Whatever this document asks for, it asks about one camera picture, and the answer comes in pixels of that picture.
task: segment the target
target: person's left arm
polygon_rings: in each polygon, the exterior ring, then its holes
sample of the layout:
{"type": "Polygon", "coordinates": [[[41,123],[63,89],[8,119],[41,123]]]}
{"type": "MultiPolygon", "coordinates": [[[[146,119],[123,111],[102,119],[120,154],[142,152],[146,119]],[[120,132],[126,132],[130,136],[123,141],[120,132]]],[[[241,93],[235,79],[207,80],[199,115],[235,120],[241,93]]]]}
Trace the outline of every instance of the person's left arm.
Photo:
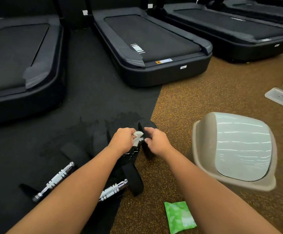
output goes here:
{"type": "Polygon", "coordinates": [[[67,177],[7,234],[80,233],[116,161],[133,146],[135,131],[118,129],[103,151],[67,177]]]}

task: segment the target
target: beige trash bin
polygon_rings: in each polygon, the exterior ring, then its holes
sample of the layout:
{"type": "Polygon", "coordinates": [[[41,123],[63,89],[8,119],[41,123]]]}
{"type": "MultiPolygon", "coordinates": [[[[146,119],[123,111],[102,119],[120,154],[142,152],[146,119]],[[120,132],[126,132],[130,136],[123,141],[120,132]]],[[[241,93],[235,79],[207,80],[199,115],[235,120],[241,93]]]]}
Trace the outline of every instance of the beige trash bin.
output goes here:
{"type": "Polygon", "coordinates": [[[276,186],[277,147],[262,121],[211,112],[194,123],[186,157],[229,188],[270,191],[276,186]]]}

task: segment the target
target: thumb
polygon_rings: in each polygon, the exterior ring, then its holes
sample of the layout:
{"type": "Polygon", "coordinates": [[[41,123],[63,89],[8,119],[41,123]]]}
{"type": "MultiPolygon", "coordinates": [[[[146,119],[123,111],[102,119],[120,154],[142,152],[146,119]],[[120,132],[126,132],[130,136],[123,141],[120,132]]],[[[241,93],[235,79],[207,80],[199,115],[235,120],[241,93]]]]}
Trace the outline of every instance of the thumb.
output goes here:
{"type": "Polygon", "coordinates": [[[152,144],[152,139],[146,138],[146,139],[145,139],[145,142],[147,143],[148,146],[151,146],[151,144],[152,144]]]}

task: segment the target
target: person's right arm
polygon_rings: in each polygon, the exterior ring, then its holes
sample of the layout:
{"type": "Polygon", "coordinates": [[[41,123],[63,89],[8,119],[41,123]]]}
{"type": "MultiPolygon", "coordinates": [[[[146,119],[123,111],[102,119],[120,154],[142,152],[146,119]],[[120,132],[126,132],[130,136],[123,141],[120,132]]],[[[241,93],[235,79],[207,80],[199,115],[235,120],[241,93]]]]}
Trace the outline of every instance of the person's right arm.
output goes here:
{"type": "Polygon", "coordinates": [[[174,149],[166,134],[145,128],[150,150],[169,165],[192,217],[205,234],[280,234],[244,200],[174,149]]]}

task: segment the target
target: treadmill belt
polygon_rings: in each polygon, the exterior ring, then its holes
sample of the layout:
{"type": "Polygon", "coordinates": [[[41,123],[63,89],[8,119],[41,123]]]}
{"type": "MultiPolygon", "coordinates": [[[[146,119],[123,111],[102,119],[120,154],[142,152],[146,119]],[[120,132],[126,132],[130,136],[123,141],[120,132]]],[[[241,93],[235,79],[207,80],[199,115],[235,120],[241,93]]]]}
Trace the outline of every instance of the treadmill belt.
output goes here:
{"type": "Polygon", "coordinates": [[[199,45],[139,15],[107,17],[105,21],[128,46],[135,44],[143,50],[140,54],[145,63],[201,51],[199,45]]]}
{"type": "Polygon", "coordinates": [[[22,75],[31,66],[48,26],[26,25],[0,30],[0,90],[25,85],[22,75]]]}
{"type": "Polygon", "coordinates": [[[200,9],[187,9],[174,11],[177,14],[185,15],[199,21],[210,23],[218,27],[252,35],[256,40],[276,37],[283,35],[283,29],[264,25],[252,21],[242,21],[238,18],[233,18],[228,15],[222,15],[211,11],[204,11],[200,9]]]}
{"type": "Polygon", "coordinates": [[[235,4],[233,7],[246,11],[255,11],[261,12],[269,15],[283,15],[283,7],[271,6],[271,5],[262,5],[262,4],[235,4]]]}

